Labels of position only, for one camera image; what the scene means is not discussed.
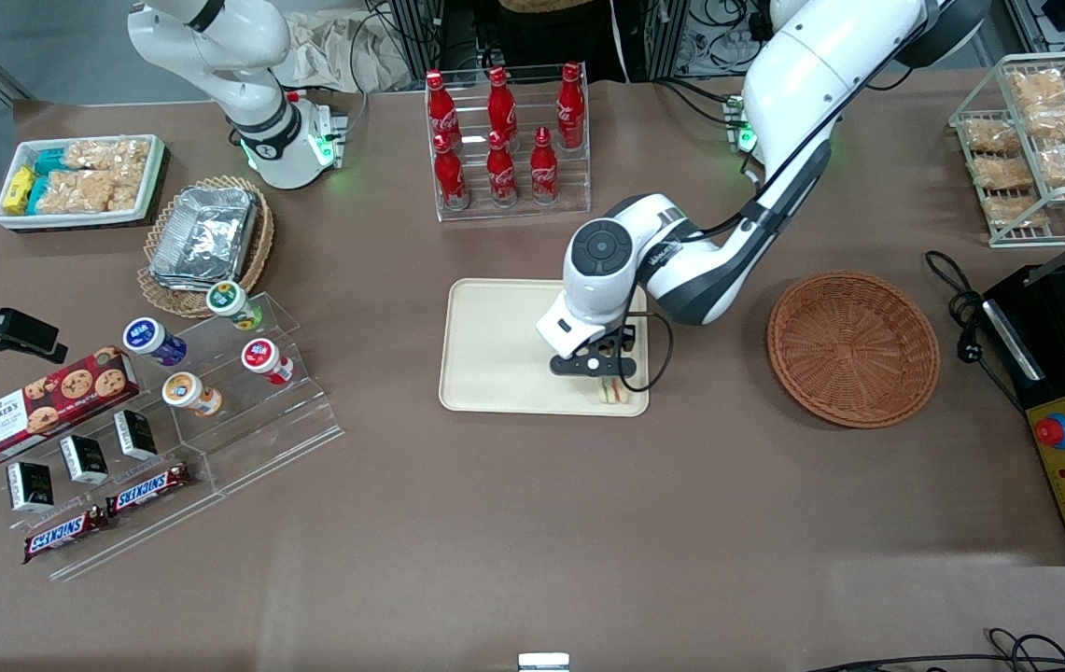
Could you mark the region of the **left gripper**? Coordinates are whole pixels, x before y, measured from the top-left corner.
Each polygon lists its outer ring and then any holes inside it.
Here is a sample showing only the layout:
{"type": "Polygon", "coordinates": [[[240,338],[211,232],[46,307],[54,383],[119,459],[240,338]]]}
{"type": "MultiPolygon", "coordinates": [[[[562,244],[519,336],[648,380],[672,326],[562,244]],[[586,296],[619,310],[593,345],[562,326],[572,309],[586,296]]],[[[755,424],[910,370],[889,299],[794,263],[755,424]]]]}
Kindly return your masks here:
{"type": "MultiPolygon", "coordinates": [[[[559,293],[535,328],[557,356],[572,358],[584,345],[612,335],[627,316],[629,294],[559,293]]],[[[609,386],[604,372],[595,374],[597,386],[609,386]]],[[[625,386],[638,386],[638,367],[624,367],[625,386]]]]}

